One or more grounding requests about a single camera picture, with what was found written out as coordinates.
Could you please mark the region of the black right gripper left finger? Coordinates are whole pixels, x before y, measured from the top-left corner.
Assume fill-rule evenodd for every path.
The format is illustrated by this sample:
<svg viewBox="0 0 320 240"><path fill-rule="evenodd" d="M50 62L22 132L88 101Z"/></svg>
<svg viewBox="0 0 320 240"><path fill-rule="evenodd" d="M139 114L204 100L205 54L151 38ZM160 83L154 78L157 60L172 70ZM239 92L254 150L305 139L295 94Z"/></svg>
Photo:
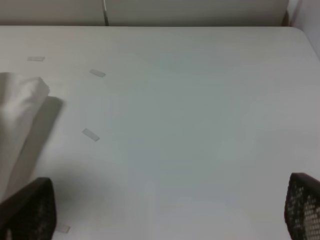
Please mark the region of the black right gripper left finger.
<svg viewBox="0 0 320 240"><path fill-rule="evenodd" d="M39 177L0 204L2 240L51 240L57 225L53 182Z"/></svg>

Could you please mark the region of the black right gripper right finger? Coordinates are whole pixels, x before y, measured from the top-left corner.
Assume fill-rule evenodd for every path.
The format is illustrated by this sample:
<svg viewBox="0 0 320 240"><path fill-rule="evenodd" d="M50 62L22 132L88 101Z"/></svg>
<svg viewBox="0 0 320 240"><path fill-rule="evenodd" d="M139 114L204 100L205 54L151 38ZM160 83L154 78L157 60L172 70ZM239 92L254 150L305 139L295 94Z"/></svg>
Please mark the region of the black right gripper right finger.
<svg viewBox="0 0 320 240"><path fill-rule="evenodd" d="M320 238L320 181L295 172L290 175L284 206L284 221L292 240Z"/></svg>

